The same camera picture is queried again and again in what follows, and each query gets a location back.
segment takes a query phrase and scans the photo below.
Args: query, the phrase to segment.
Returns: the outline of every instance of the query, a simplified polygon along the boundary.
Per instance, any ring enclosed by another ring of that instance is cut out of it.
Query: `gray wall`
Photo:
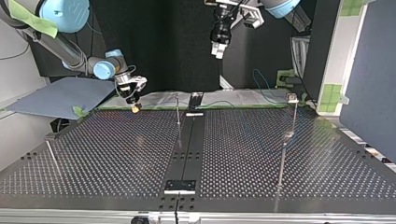
[[[396,161],[396,1],[368,6],[340,120]]]

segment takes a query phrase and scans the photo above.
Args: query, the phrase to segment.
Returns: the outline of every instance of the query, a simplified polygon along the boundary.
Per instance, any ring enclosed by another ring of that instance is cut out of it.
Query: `metal rod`
[[[50,145],[50,141],[46,141],[46,144],[47,144],[47,147],[49,148],[49,153],[50,153],[53,161],[55,162],[55,166],[56,166],[56,169],[58,170],[59,176],[62,176],[61,175],[61,169],[59,168],[59,165],[58,165],[58,162],[56,160],[55,154],[53,153],[52,147]]]
[[[291,130],[294,133],[294,128],[296,126],[296,119],[297,119],[297,107],[298,103],[296,103],[296,106],[294,107],[294,116],[293,116],[293,129]]]
[[[277,186],[282,188],[282,178],[283,178],[283,170],[285,168],[285,158],[286,158],[286,144],[282,147],[282,157],[280,158],[280,169],[279,169],[279,180],[277,182]]]
[[[178,110],[178,94],[176,93],[176,112],[177,112],[177,125],[180,125],[180,112]]]

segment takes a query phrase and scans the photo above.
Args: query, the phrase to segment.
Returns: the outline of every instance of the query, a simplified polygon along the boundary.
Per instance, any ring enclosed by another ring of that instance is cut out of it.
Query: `green tape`
[[[319,112],[335,112],[341,101],[342,85],[325,84],[320,98]]]
[[[33,29],[55,38],[58,34],[58,28],[52,21],[37,17],[35,14],[30,12],[28,9],[21,6],[15,0],[8,0],[9,3],[9,14],[12,19],[22,21],[30,25]]]
[[[277,71],[277,79],[276,79],[276,85],[278,87],[293,88],[293,84],[286,84],[285,82],[280,80],[281,77],[295,77],[293,69]]]
[[[343,7],[341,8],[341,16],[359,16],[362,6],[363,0],[344,0]]]
[[[87,115],[89,115],[88,112],[85,112],[82,110],[82,108],[80,106],[73,106],[73,112],[75,113],[75,115],[77,115],[79,118],[84,118]]]

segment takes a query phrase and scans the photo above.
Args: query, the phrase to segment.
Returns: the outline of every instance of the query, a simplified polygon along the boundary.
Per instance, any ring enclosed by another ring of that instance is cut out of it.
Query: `black backdrop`
[[[107,50],[122,49],[145,92],[216,91],[221,61],[210,54],[213,7],[202,0],[91,0]]]

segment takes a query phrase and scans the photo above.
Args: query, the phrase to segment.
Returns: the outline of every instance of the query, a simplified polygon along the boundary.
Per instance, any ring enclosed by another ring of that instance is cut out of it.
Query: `black panel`
[[[259,69],[270,87],[274,87],[277,71],[292,68],[290,23],[276,19],[263,7],[261,12],[264,25],[253,30],[238,23],[233,28],[231,45],[225,51],[223,75],[235,88],[257,89],[253,69]]]
[[[396,1],[367,8],[340,120],[391,161],[396,161]]]
[[[318,99],[320,93],[339,6],[340,0],[318,0],[317,2],[304,70],[304,84],[315,100]]]

